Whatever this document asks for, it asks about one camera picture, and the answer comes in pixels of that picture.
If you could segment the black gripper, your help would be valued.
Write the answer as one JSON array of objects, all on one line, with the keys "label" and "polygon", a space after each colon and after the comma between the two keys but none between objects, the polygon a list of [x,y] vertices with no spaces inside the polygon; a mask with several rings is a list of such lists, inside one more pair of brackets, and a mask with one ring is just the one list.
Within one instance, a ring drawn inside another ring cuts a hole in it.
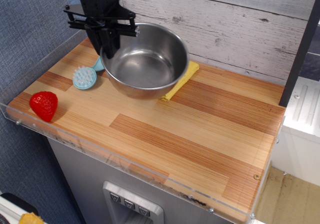
[{"label": "black gripper", "polygon": [[108,59],[120,48],[120,35],[135,37],[139,33],[136,14],[122,7],[120,0],[80,0],[79,4],[66,5],[63,11],[70,28],[89,28],[86,33],[96,53],[104,53]]}]

